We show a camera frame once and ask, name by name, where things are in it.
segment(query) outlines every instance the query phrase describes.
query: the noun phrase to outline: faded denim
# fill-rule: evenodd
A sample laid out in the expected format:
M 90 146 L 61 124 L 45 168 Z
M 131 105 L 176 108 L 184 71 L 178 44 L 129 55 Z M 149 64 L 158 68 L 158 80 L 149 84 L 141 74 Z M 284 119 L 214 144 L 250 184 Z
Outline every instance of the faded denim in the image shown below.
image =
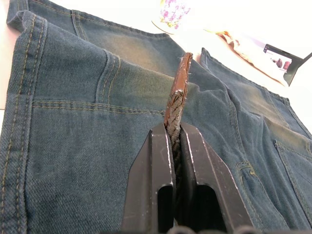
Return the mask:
M 164 108 L 184 51 L 150 34 L 13 0 L 17 39 L 0 140 L 1 231 L 120 228 L 127 176 Z M 311 134 L 290 107 L 207 51 L 193 61 L 182 120 L 230 168 L 254 226 L 310 229 Z

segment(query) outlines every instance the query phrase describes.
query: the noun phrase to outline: back pocket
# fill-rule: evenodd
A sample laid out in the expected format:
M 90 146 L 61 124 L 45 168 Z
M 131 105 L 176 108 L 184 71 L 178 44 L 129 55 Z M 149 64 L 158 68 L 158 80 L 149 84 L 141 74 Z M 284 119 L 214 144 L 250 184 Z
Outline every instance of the back pocket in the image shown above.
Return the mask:
M 278 141 L 275 141 L 275 147 L 284 164 L 298 201 L 311 225 L 312 157 L 302 155 Z
M 272 203 L 250 162 L 238 163 L 236 168 L 253 225 L 260 230 L 288 230 L 285 219 Z

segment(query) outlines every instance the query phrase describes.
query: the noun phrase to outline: brown leather strip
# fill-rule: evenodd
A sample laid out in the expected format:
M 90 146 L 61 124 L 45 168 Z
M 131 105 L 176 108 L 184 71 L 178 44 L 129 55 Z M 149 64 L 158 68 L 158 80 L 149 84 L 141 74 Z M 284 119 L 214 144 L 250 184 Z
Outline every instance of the brown leather strip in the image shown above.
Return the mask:
M 165 113 L 165 118 L 164 118 L 164 124 L 166 127 L 168 126 L 168 120 L 169 120 L 170 113 L 171 113 L 170 109 L 172 108 L 172 106 L 174 106 L 174 102 L 175 102 L 177 95 L 183 96 L 182 107 L 184 107 L 185 97 L 187 94 L 187 82 L 188 82 L 188 77 L 189 77 L 189 69 L 190 69 L 192 58 L 193 58 L 193 54 L 187 52 L 183 56 L 179 64 L 179 68 L 176 73 L 173 85 L 171 87 L 171 92 L 170 92 L 169 100 L 168 100 L 167 107 L 166 107 L 166 113 Z

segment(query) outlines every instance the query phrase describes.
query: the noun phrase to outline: purple flower pattern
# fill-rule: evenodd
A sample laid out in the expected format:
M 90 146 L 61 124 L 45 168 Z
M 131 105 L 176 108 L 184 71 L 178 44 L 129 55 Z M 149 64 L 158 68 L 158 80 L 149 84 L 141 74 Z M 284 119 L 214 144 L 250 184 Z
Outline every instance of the purple flower pattern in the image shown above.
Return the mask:
M 177 29 L 179 21 L 190 11 L 185 2 L 186 0 L 165 0 L 160 10 L 160 21 Z

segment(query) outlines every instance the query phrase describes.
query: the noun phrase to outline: jeans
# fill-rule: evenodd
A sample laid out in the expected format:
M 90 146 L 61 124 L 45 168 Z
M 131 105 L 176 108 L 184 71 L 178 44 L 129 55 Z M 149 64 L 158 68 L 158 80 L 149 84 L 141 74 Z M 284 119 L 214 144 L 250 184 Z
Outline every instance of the jeans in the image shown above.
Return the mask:
M 0 140 L 1 231 L 120 228 L 128 172 L 163 121 L 184 51 L 48 0 L 12 0 L 18 29 Z M 228 165 L 253 225 L 310 229 L 311 134 L 290 107 L 203 50 L 182 121 Z

